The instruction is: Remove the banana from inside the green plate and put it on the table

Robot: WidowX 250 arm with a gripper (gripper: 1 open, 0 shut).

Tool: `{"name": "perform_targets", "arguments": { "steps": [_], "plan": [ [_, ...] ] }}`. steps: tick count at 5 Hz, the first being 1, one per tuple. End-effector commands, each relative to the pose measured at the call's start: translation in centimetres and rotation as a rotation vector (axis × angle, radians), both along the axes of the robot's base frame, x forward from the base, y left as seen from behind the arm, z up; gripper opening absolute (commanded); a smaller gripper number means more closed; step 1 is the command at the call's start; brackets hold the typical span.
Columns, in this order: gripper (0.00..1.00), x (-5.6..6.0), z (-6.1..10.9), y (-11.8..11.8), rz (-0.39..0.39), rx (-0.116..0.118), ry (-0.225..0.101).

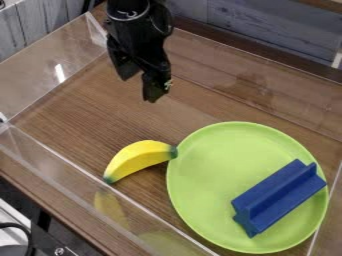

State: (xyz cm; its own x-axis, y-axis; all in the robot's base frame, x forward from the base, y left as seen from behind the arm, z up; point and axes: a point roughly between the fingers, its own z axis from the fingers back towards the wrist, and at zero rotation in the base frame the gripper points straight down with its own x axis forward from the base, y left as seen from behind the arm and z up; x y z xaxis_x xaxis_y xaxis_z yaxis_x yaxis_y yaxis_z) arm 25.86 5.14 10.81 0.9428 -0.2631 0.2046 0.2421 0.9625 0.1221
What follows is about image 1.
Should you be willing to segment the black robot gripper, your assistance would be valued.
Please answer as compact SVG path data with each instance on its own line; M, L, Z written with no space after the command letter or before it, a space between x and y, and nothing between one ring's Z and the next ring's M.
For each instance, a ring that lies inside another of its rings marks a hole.
M165 6L108 6L106 49L122 81L140 69L142 100L154 103L172 85L164 40L172 34L172 16Z

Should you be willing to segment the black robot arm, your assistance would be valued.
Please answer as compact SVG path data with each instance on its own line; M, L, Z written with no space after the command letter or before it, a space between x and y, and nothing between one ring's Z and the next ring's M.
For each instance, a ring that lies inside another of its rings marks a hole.
M164 0L106 0L106 50L117 75L141 74L142 100L154 103L170 87L170 63L164 41L172 15Z

